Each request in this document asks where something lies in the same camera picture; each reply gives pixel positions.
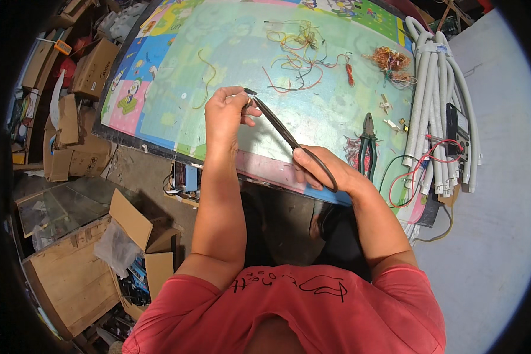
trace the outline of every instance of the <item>wooden crate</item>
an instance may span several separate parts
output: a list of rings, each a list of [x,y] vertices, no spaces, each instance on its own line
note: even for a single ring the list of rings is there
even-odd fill
[[[119,301],[110,267],[93,255],[112,219],[106,215],[22,261],[49,320],[65,340],[79,335]]]

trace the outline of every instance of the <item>plastic bag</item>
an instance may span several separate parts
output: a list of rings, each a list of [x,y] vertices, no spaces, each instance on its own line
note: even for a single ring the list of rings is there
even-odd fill
[[[132,265],[142,249],[122,230],[114,219],[108,224],[104,235],[94,245],[93,254],[104,260],[121,278],[128,276]]]

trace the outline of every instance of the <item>left hand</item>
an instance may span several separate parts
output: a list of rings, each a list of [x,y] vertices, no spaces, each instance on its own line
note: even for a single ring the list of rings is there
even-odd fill
[[[248,95],[241,86],[221,87],[204,106],[207,125],[206,151],[236,152],[238,150],[238,129],[240,124],[250,127],[255,122],[249,115],[259,117],[262,112],[253,106],[243,109]]]

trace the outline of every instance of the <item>right hand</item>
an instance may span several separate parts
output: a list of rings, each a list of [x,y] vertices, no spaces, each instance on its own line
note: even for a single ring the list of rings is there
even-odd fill
[[[301,145],[324,162],[334,176],[338,189],[350,193],[359,181],[364,180],[361,173],[339,159],[326,147]],[[307,181],[313,189],[322,190],[323,185],[333,187],[326,172],[301,148],[293,150],[293,166],[299,183]]]

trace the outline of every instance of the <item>person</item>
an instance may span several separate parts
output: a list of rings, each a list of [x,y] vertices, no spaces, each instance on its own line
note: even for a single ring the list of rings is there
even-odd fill
[[[248,264],[265,244],[255,237],[259,217],[245,217],[253,206],[244,202],[236,174],[240,123],[253,127],[250,116],[261,115],[255,104],[244,109],[247,103],[243,88],[231,86],[205,105],[207,154],[191,253],[122,352],[443,353],[444,319],[401,225],[374,185],[326,148],[306,146],[350,195],[353,211],[340,211],[331,239],[351,215],[372,282],[330,263],[274,266],[266,256],[258,263],[269,265]],[[302,149],[293,151],[293,161],[298,182],[331,186]],[[334,248],[354,247],[340,240]],[[341,263],[350,261],[360,262],[349,254]]]

